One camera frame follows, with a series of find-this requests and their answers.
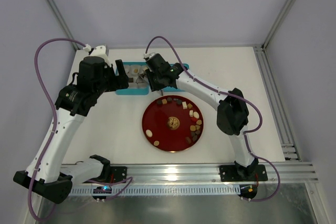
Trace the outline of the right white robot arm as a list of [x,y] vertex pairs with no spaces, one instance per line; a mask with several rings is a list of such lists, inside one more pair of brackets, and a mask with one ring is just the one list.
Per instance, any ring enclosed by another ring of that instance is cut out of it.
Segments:
[[145,54],[148,70],[145,75],[152,91],[166,87],[188,92],[209,104],[216,112],[216,125],[229,136],[235,153],[235,167],[242,179],[252,176],[258,165],[251,151],[248,131],[248,116],[246,101],[239,89],[232,91],[220,89],[198,76],[187,72],[179,63],[170,65],[160,54]]

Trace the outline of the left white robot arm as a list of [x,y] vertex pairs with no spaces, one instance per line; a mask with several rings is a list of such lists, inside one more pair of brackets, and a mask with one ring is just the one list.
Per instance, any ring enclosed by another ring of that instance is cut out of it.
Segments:
[[90,109],[105,92],[128,88],[128,76],[122,60],[115,61],[117,70],[97,56],[84,57],[72,82],[62,88],[55,103],[56,116],[32,163],[14,175],[14,182],[22,185],[55,204],[62,203],[72,187],[93,180],[108,182],[111,177],[110,161],[91,155],[69,169],[61,165],[69,145]]

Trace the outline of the teal chocolate box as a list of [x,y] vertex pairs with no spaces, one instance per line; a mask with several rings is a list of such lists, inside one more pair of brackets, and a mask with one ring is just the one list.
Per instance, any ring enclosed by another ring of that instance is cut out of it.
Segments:
[[[133,78],[133,82],[129,83],[129,87],[127,89],[122,89],[116,91],[117,95],[147,95],[149,93],[149,87],[145,84],[136,84],[136,78],[138,77],[138,73],[142,72],[147,68],[145,62],[124,62],[124,69],[126,71],[127,76]],[[134,69],[138,69],[138,73],[133,73]]]

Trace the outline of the metal tongs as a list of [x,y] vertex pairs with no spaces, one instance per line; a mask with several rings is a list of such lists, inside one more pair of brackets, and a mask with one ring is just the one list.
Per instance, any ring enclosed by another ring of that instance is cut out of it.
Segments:
[[[150,88],[150,83],[149,83],[149,80],[148,80],[148,77],[146,76],[146,71],[147,71],[147,68],[145,70],[143,70],[141,73],[139,72],[138,73],[138,77],[136,78],[136,84],[142,84],[142,83],[145,83],[149,88]],[[163,96],[164,95],[164,92],[163,92],[163,89],[159,90],[159,91],[156,91],[160,96]]]

